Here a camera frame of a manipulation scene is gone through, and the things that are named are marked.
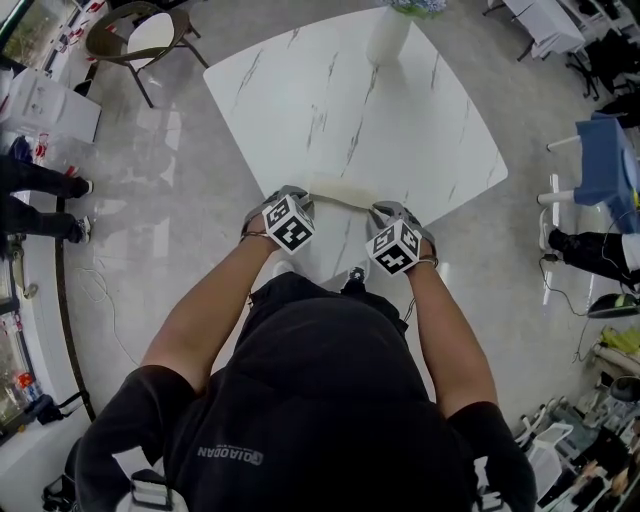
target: forearm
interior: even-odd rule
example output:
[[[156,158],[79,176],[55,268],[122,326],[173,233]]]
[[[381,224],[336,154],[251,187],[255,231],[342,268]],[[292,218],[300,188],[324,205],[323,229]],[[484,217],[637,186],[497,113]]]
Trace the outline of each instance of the forearm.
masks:
[[[272,250],[273,242],[261,237],[240,243],[176,304],[142,364],[171,368],[202,389]]]
[[[480,401],[497,403],[487,358],[449,290],[430,264],[409,271],[420,346],[446,417]]]

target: black t-shirt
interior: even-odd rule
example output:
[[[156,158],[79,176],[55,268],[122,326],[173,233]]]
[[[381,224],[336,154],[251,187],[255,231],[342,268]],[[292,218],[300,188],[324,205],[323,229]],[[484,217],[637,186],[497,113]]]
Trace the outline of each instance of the black t-shirt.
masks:
[[[115,510],[129,481],[112,455],[137,446],[152,464],[163,457],[190,512],[470,510],[485,455],[514,512],[536,499],[499,409],[477,403],[445,420],[402,336],[353,300],[284,306],[202,396],[167,368],[132,372],[82,440],[82,510]]]

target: person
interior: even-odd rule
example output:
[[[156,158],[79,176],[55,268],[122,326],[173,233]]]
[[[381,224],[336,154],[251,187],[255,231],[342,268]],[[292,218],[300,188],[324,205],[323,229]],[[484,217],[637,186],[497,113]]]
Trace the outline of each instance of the person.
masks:
[[[557,251],[562,261],[581,270],[627,285],[631,290],[640,283],[640,235],[594,233],[568,235],[553,229],[548,249]]]
[[[6,243],[6,236],[11,234],[51,236],[72,243],[89,242],[91,224],[88,217],[77,220],[69,213],[40,213],[11,195],[21,190],[72,199],[90,194],[93,182],[0,155],[0,243]]]
[[[640,125],[640,101],[639,92],[630,92],[616,97],[596,112],[616,116],[623,129],[634,128]]]
[[[365,266],[333,293],[292,272],[290,262],[276,264],[273,279],[250,295],[233,356],[211,375],[278,249],[264,233],[257,215],[173,308],[140,367],[83,436],[80,508],[130,510],[135,499],[190,512],[466,511],[479,499],[474,461],[487,457],[501,510],[533,511],[532,468],[426,239],[422,262],[406,275],[435,404],[404,338],[407,325],[366,291]]]

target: wrist strap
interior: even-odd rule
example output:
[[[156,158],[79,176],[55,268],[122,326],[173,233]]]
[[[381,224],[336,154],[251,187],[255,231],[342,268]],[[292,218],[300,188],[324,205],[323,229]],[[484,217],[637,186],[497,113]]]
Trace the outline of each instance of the wrist strap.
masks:
[[[433,265],[433,268],[438,268],[438,263],[440,262],[435,256],[425,256],[424,258],[420,258],[418,261],[416,261],[416,265],[418,265],[419,263],[431,263]]]
[[[263,238],[271,238],[269,235],[267,235],[266,231],[245,231],[240,236],[240,242],[242,242],[248,236],[261,236]]]

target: glass display case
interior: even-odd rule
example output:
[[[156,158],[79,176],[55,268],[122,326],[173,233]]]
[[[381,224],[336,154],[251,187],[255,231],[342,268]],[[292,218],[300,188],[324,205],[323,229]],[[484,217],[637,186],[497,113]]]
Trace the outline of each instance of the glass display case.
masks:
[[[28,422],[19,376],[33,375],[20,324],[20,301],[9,260],[0,261],[0,444]]]
[[[2,56],[46,71],[65,27],[79,14],[79,6],[73,0],[20,0],[0,27]]]

